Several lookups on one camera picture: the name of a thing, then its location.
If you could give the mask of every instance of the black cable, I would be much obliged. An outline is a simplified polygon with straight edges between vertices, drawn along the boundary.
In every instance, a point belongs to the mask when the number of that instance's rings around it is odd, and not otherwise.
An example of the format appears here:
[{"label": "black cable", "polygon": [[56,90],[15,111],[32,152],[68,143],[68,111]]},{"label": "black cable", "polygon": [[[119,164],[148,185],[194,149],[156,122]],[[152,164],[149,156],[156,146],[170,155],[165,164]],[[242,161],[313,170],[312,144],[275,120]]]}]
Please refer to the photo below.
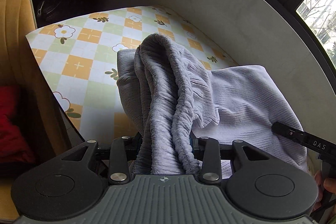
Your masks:
[{"label": "black cable", "polygon": [[316,209],[315,211],[313,211],[311,214],[310,214],[310,217],[311,218],[314,218],[314,216],[321,212],[321,211],[324,211],[324,210],[327,210],[328,208],[330,208],[331,206],[335,205],[336,204],[336,199],[332,200],[332,201],[329,201],[327,204],[321,206],[320,208]]}]

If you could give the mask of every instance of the hand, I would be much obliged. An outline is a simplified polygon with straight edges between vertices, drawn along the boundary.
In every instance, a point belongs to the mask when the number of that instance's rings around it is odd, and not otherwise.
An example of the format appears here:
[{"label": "hand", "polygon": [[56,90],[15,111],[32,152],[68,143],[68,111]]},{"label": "hand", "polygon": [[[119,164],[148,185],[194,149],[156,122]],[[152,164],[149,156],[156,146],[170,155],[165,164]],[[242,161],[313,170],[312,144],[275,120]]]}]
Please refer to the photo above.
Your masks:
[{"label": "hand", "polygon": [[[318,200],[317,200],[317,203],[315,204],[314,208],[313,208],[313,211],[315,211],[316,209],[320,208],[321,207],[321,199],[322,199],[322,196],[323,196],[323,191],[322,189],[320,188],[321,184],[322,184],[322,176],[321,176],[321,171],[317,171],[317,173],[315,174],[315,177],[314,177],[315,181],[316,181],[316,184],[317,186],[319,187],[319,195],[318,195]],[[336,194],[336,179],[330,179],[330,178],[326,178],[323,182],[323,187],[328,191],[328,192],[331,192],[331,193],[334,193]],[[334,206],[332,212],[330,213],[329,215],[329,218],[332,218],[334,215],[336,215],[336,205]]]}]

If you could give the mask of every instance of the metal screw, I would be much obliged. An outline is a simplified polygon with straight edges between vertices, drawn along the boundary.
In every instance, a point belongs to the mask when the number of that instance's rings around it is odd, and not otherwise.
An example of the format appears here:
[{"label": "metal screw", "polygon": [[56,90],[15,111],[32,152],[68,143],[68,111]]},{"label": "metal screw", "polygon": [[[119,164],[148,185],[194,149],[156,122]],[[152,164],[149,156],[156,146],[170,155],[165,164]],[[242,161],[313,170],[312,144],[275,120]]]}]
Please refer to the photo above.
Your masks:
[{"label": "metal screw", "polygon": [[218,180],[219,179],[219,175],[215,174],[215,173],[205,173],[203,175],[203,178],[205,180],[208,180],[208,181],[215,181],[215,180]]},{"label": "metal screw", "polygon": [[114,181],[123,181],[127,178],[127,176],[124,173],[113,173],[110,175],[110,178]]}]

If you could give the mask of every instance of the floral tablecloth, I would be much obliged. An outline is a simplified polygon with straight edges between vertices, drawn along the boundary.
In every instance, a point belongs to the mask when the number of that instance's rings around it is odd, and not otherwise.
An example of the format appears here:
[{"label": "floral tablecloth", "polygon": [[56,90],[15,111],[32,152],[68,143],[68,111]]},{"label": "floral tablecloth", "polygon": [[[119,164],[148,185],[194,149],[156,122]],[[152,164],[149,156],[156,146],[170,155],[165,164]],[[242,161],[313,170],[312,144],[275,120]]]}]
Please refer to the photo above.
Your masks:
[{"label": "floral tablecloth", "polygon": [[158,6],[75,17],[26,37],[51,90],[79,133],[86,140],[110,143],[137,132],[120,103],[117,51],[137,48],[155,32],[185,46],[206,69],[237,65],[187,20]]}]

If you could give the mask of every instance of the crosshair symbol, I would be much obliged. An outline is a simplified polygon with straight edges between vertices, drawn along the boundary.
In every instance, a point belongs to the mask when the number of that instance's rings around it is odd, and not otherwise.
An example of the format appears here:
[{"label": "crosshair symbol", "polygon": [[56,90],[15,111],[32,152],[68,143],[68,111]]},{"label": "crosshair symbol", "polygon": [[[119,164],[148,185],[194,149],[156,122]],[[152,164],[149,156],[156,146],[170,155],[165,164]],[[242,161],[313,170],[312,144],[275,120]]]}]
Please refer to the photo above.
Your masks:
[{"label": "crosshair symbol", "polygon": [[166,182],[166,181],[169,180],[169,178],[167,178],[167,177],[162,177],[162,178],[160,178],[160,180],[161,180],[162,182]]}]

